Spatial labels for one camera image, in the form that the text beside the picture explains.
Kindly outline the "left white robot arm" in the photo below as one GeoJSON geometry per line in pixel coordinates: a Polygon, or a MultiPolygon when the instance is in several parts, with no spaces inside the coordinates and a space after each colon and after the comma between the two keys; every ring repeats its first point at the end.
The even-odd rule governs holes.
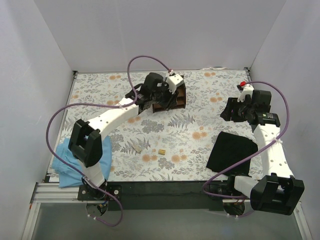
{"type": "Polygon", "coordinates": [[[90,186],[89,194],[95,200],[106,196],[106,179],[100,160],[103,156],[103,141],[117,127],[159,104],[169,110],[177,105],[178,88],[184,85],[183,76],[173,73],[163,77],[149,73],[144,83],[132,88],[125,97],[106,112],[90,120],[77,120],[72,129],[68,148],[77,158],[84,174],[84,182],[90,186]]]}

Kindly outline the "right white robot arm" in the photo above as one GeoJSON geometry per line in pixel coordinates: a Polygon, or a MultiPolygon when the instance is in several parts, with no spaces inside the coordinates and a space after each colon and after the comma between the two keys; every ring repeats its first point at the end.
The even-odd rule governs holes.
{"type": "Polygon", "coordinates": [[[260,180],[236,175],[226,186],[227,195],[237,199],[245,195],[253,210],[291,215],[299,202],[305,185],[296,179],[285,157],[281,140],[280,120],[271,113],[272,95],[269,91],[253,90],[240,97],[230,97],[220,114],[225,121],[248,122],[261,151],[260,180]]]}

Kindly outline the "brown wooden desk organizer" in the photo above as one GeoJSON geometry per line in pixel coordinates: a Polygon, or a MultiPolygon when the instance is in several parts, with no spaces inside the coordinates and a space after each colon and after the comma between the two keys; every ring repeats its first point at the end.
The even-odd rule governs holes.
{"type": "MultiPolygon", "coordinates": [[[[186,85],[185,82],[183,85],[181,85],[180,87],[177,88],[177,90],[175,91],[175,94],[178,94],[178,97],[176,99],[177,101],[177,105],[175,107],[173,107],[172,109],[181,109],[181,108],[185,108],[186,104],[187,104],[187,94],[186,94],[186,85]]],[[[163,108],[161,108],[161,106],[159,104],[152,104],[152,111],[153,113],[157,113],[157,112],[163,112],[163,111],[169,111],[169,110],[165,110],[163,108]]]]}

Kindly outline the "black cloth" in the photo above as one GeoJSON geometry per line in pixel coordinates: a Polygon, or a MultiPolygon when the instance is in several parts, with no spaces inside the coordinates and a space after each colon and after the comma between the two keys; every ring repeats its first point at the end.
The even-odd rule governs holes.
{"type": "Polygon", "coordinates": [[[220,132],[208,158],[206,168],[218,173],[258,151],[251,139],[227,132],[220,132]]]}

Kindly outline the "floral patterned table mat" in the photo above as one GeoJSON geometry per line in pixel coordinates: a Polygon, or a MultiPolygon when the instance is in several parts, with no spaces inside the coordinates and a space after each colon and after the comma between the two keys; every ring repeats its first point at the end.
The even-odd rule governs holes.
{"type": "MultiPolygon", "coordinates": [[[[148,109],[109,134],[109,181],[206,181],[214,176],[206,165],[220,132],[254,140],[247,123],[226,122],[220,117],[227,99],[239,95],[237,84],[248,79],[244,70],[184,71],[182,75],[185,108],[155,113],[148,109]],[[142,152],[137,153],[132,145],[142,152]],[[165,150],[165,155],[158,154],[159,149],[165,150]]],[[[146,76],[146,72],[78,74],[70,94],[72,106],[66,112],[55,152],[65,138],[70,138],[77,120],[104,113],[102,104],[118,104],[146,76]]],[[[59,182],[52,164],[48,172],[51,182],[59,182]]]]}

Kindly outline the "small yellow eraser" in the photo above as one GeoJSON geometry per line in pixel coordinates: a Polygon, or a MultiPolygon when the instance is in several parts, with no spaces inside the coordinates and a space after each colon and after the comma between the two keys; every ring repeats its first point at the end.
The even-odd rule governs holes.
{"type": "Polygon", "coordinates": [[[159,149],[158,150],[158,154],[160,155],[165,155],[166,154],[166,151],[164,149],[159,149]]]}

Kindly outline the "light blue cloth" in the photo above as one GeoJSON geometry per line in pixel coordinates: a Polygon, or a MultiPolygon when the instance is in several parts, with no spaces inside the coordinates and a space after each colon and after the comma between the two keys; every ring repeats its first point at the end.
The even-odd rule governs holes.
{"type": "MultiPolygon", "coordinates": [[[[72,152],[68,148],[69,141],[69,138],[65,138],[63,143],[57,146],[56,154],[65,162],[74,166],[82,172],[83,170],[79,161],[73,156],[72,152]]],[[[102,174],[107,180],[109,178],[112,167],[112,142],[109,136],[107,136],[103,140],[102,157],[99,163],[101,166],[102,174]]],[[[62,163],[58,158],[54,157],[51,166],[55,170],[55,172],[58,173],[60,188],[78,187],[83,184],[82,175],[72,167],[62,163]]]]}

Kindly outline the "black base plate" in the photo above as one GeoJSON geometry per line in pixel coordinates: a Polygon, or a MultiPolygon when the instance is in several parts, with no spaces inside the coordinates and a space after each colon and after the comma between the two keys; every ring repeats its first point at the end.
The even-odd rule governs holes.
{"type": "Polygon", "coordinates": [[[202,191],[204,181],[123,181],[109,182],[106,191],[120,201],[125,210],[226,211],[243,215],[249,200],[223,199],[202,191]]]}

